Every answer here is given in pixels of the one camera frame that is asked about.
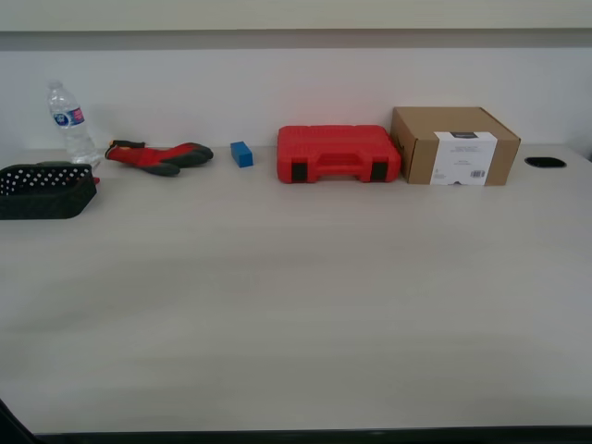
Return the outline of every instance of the brown box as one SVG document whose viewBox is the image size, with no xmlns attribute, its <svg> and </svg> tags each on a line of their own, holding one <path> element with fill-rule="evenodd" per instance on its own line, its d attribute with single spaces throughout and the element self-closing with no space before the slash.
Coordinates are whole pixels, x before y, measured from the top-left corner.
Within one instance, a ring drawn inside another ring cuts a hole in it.
<svg viewBox="0 0 592 444">
<path fill-rule="evenodd" d="M 436 131 L 490 132 L 496 139 L 486 185 L 504 185 L 520 138 L 478 107 L 398 107 L 390 135 L 401 151 L 401 173 L 409 183 L 429 184 L 440 139 Z"/>
</svg>

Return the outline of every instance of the black basket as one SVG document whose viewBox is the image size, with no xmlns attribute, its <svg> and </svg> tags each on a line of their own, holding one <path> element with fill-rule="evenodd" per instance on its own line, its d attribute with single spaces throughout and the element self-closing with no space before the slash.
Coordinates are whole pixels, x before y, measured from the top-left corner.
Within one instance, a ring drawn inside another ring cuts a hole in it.
<svg viewBox="0 0 592 444">
<path fill-rule="evenodd" d="M 0 170 L 0 219 L 68 219 L 95 194 L 90 165 L 9 166 Z"/>
</svg>

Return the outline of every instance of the cardboard box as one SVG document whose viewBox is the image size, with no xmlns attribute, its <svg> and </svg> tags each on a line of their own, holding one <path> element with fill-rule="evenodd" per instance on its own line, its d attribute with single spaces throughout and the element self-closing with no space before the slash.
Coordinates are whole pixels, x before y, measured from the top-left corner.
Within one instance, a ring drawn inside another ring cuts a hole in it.
<svg viewBox="0 0 592 444">
<path fill-rule="evenodd" d="M 504 185 L 520 138 L 485 109 L 399 107 L 390 135 L 401 173 L 416 184 Z"/>
</svg>

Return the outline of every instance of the table surface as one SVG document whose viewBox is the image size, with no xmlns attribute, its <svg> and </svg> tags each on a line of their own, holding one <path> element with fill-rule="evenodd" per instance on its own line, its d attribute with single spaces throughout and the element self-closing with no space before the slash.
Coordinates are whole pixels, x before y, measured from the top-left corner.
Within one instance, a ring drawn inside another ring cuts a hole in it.
<svg viewBox="0 0 592 444">
<path fill-rule="evenodd" d="M 104 161 L 80 216 L 0 222 L 0 397 L 31 430 L 592 423 L 583 157 L 447 187 L 215 153 Z"/>
</svg>

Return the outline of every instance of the white label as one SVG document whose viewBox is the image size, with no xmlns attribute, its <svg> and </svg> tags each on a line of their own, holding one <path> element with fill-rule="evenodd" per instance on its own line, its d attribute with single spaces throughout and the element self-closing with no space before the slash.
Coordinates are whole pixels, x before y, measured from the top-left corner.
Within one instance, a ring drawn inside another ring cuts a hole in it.
<svg viewBox="0 0 592 444">
<path fill-rule="evenodd" d="M 432 185 L 485 185 L 498 139 L 490 132 L 436 132 Z"/>
</svg>

